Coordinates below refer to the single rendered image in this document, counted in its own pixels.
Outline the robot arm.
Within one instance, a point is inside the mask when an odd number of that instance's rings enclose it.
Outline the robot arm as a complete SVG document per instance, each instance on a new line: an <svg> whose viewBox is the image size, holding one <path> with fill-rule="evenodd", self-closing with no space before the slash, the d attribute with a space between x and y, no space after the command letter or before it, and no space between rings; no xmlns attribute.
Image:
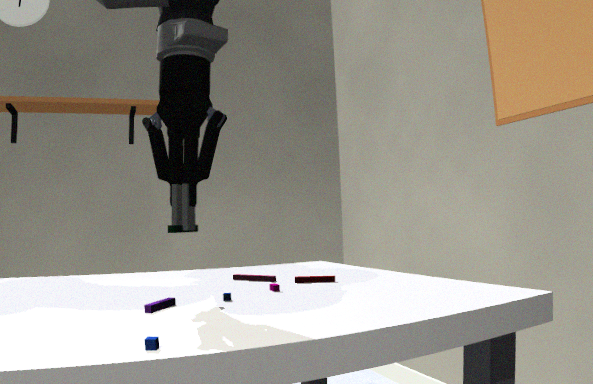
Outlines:
<svg viewBox="0 0 593 384"><path fill-rule="evenodd" d="M106 9L158 7L158 61L171 55L189 54L206 58L212 63L217 51L228 41L228 29L213 25L212 14L219 0L96 1Z"/></svg>

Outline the purple rod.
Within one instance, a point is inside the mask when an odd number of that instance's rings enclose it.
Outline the purple rod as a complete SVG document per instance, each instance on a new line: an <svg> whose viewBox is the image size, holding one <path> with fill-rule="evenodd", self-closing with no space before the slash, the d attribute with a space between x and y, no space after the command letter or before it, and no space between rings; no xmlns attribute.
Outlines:
<svg viewBox="0 0 593 384"><path fill-rule="evenodd" d="M169 297L144 305L144 311L145 313L154 313L174 305L176 305L175 298Z"/></svg>

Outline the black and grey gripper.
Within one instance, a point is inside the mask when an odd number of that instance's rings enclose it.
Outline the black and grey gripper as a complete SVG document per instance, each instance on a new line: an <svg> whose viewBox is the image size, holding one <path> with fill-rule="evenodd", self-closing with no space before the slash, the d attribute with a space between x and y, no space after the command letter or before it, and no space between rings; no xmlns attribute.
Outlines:
<svg viewBox="0 0 593 384"><path fill-rule="evenodd" d="M195 230L197 183L209 178L219 133L227 120L225 114L212 108L209 98L210 61L189 54L163 58L159 95L157 112L142 123L149 134L157 176L170 184L172 225L183 222L183 231ZM198 158L200 127L206 118ZM161 119L167 127L169 159Z"/></svg>

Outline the dark red rod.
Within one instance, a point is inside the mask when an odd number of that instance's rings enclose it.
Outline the dark red rod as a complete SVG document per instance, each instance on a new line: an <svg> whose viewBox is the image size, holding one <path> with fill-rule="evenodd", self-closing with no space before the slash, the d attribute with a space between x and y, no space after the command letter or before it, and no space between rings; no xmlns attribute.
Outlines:
<svg viewBox="0 0 593 384"><path fill-rule="evenodd" d="M300 276L295 277L295 283L335 282L335 276Z"/></svg>

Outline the pink rod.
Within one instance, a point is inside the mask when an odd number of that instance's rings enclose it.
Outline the pink rod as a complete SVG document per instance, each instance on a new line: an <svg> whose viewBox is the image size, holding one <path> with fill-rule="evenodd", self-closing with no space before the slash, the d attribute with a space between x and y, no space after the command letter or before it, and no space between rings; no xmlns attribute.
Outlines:
<svg viewBox="0 0 593 384"><path fill-rule="evenodd" d="M276 276L234 274L233 280L275 282Z"/></svg>

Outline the green rod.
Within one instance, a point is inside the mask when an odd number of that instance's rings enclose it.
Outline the green rod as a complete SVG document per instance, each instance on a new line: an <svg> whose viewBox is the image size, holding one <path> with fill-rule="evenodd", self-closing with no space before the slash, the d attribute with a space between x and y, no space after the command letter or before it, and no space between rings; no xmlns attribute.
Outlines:
<svg viewBox="0 0 593 384"><path fill-rule="evenodd" d="M186 231L183 231L183 225L168 225L168 233L182 233L182 232L198 232L198 225L196 225L196 230L186 230Z"/></svg>

